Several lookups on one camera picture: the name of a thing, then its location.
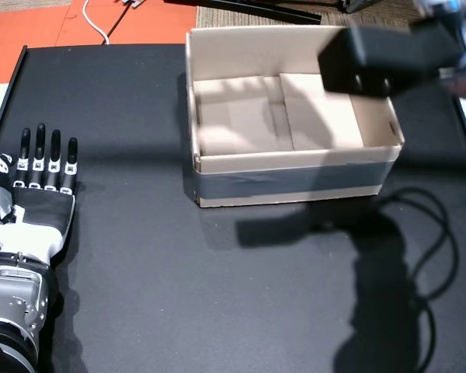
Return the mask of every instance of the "fingertip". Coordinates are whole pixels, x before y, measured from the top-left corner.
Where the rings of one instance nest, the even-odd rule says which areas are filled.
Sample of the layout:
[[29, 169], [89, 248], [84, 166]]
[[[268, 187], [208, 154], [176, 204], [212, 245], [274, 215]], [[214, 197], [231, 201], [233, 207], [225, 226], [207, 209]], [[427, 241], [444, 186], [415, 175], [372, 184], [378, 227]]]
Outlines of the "fingertip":
[[31, 130], [29, 128], [23, 129], [23, 135], [21, 136], [21, 149], [19, 157], [21, 159], [27, 159], [30, 153], [30, 138]]
[[61, 132], [55, 130], [52, 132], [52, 140], [50, 145], [50, 159], [56, 162], [61, 157]]
[[68, 163], [74, 164], [78, 161], [78, 139], [70, 138], [68, 144]]

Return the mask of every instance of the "carpet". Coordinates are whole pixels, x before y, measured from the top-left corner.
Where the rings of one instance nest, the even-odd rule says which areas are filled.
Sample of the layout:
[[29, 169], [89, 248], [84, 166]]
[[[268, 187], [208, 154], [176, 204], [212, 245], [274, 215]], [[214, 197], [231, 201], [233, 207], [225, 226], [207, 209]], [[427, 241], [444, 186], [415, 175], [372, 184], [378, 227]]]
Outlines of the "carpet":
[[[370, 0], [354, 14], [342, 14], [337, 8], [315, 5], [312, 0], [276, 2], [279, 6], [312, 12], [322, 16], [322, 25], [379, 25], [406, 27], [419, 17], [412, 0]], [[281, 25], [283, 22], [226, 10], [197, 7], [196, 27]]]
[[71, 0], [0, 0], [0, 12], [70, 4]]

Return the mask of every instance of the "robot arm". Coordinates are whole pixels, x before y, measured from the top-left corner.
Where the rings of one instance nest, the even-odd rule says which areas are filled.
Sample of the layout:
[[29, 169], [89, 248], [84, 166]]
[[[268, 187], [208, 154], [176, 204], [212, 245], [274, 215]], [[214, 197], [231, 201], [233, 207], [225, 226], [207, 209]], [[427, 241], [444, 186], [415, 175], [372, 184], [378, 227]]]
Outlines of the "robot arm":
[[13, 184], [12, 158], [0, 155], [0, 371], [37, 371], [39, 333], [58, 292], [50, 260], [62, 250], [74, 213], [77, 141], [69, 141], [61, 180], [61, 134], [53, 132], [45, 165], [45, 132], [38, 126], [30, 169], [24, 130]]
[[415, 0], [410, 32], [355, 26], [318, 56], [328, 91], [387, 97], [439, 80], [466, 98], [466, 0]]

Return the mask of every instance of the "cardboard box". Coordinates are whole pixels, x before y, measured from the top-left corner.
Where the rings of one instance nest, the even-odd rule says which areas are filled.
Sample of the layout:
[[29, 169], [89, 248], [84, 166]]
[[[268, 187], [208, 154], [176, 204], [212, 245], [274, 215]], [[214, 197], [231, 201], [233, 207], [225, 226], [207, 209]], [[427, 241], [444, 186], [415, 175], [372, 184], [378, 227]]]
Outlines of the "cardboard box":
[[404, 138], [389, 99], [326, 92], [334, 26], [193, 30], [186, 75], [196, 202], [278, 204], [377, 194]]

